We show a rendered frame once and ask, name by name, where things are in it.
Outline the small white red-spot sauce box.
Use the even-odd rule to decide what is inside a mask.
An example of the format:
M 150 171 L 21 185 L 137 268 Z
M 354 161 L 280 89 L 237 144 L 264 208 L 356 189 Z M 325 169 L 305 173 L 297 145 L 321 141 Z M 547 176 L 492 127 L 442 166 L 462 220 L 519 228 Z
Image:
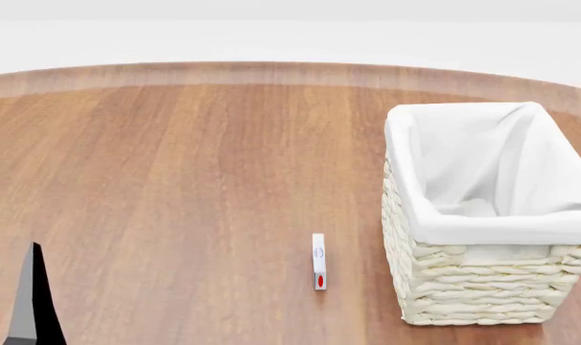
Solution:
M 327 269 L 325 241 L 323 234 L 316 233 L 312 235 L 312 247 L 314 289 L 325 290 L 327 288 Z

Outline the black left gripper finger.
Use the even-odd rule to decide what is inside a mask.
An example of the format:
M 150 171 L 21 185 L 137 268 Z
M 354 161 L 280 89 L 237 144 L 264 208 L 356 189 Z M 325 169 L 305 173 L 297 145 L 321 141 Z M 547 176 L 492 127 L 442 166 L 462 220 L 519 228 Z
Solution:
M 67 345 L 39 243 L 30 245 L 23 261 L 11 324 L 2 345 Z

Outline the cream woven wicker basket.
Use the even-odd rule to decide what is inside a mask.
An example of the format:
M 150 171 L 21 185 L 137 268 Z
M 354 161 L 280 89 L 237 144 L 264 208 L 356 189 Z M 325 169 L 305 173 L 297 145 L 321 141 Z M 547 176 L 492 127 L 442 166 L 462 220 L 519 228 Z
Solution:
M 429 244 L 410 234 L 385 150 L 382 225 L 404 321 L 415 326 L 539 324 L 581 276 L 581 244 Z

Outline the white cloth basket liner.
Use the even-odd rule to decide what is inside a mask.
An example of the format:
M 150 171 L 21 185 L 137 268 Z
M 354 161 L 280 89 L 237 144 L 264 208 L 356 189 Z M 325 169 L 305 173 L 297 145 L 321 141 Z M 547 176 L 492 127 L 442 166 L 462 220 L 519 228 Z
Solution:
M 581 244 L 581 157 L 538 103 L 397 105 L 384 132 L 416 241 Z

